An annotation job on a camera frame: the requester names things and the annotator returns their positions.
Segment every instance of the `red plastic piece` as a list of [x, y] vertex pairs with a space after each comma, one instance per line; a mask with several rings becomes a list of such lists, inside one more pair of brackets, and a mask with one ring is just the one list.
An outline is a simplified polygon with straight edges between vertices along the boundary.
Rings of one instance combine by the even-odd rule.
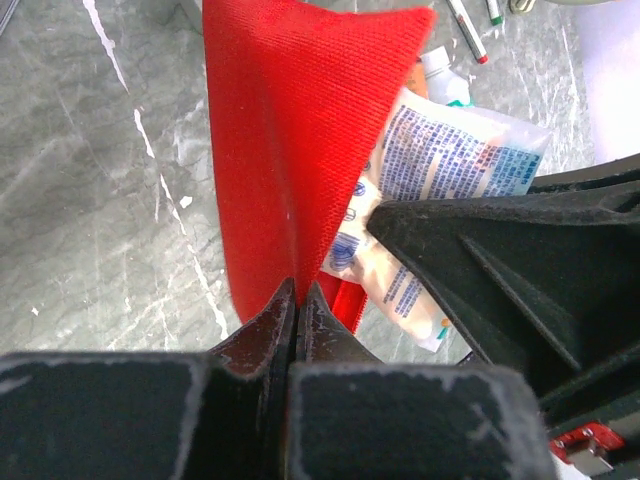
[[560, 435], [549, 443], [549, 447], [556, 457], [570, 465], [571, 462], [567, 460], [567, 448], [590, 439], [594, 439], [600, 447], [607, 451], [624, 447], [624, 439], [620, 435], [597, 422], [587, 423], [580, 428]]
[[[435, 18], [426, 8], [353, 15], [298, 0], [205, 0], [214, 174], [242, 321], [284, 278], [295, 278], [298, 302], [318, 278]], [[364, 292], [332, 282], [330, 305], [354, 329]]]

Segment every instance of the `black plastic part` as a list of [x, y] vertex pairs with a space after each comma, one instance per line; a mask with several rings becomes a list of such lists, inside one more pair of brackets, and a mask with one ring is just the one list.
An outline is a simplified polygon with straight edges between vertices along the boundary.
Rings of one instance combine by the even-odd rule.
[[317, 286], [206, 353], [0, 359], [3, 480], [553, 475], [519, 375], [381, 364]]
[[294, 480], [555, 478], [535, 398], [506, 369], [292, 369]]
[[0, 478], [182, 478], [202, 355], [28, 353], [0, 360]]
[[381, 363], [333, 316], [317, 283], [300, 309], [296, 361]]
[[640, 156], [553, 177], [532, 189], [549, 193], [383, 204], [367, 228], [556, 427], [640, 398]]
[[210, 351], [188, 479], [279, 478], [289, 364], [295, 355], [295, 294], [287, 280], [253, 320]]
[[462, 360], [458, 362], [458, 366], [468, 367], [471, 365], [486, 365], [486, 363], [487, 362], [485, 362], [482, 358], [480, 358], [475, 353], [469, 352], [466, 357], [464, 357]]

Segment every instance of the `plastic bag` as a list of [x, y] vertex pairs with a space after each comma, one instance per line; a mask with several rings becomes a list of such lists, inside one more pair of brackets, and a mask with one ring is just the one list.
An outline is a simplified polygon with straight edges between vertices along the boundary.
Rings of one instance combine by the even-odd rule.
[[481, 108], [438, 105], [403, 88], [356, 184], [323, 270], [362, 285], [418, 345], [436, 351], [450, 327], [420, 281], [366, 230], [382, 201], [522, 195], [546, 129]]

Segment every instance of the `gray marble countertop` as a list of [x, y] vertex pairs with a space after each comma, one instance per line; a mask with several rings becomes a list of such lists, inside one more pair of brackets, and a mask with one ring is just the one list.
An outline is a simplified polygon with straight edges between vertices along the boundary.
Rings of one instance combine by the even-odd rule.
[[[0, 352], [202, 350], [239, 327], [202, 37], [181, 8], [159, 21], [141, 2], [22, 1], [0, 37]], [[485, 66], [445, 0], [319, 2], [435, 8], [428, 49], [447, 46], [476, 103], [553, 130], [540, 173], [591, 165], [571, 8], [540, 1], [492, 28], [484, 2], [466, 3]], [[386, 361], [452, 362], [468, 351], [451, 335], [430, 354], [371, 306], [357, 336]]]

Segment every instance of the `white wall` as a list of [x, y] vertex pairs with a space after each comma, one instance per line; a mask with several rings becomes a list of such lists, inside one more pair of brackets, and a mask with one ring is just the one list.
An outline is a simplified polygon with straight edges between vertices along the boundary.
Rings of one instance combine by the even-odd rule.
[[576, 7], [598, 163], [640, 152], [640, 1]]

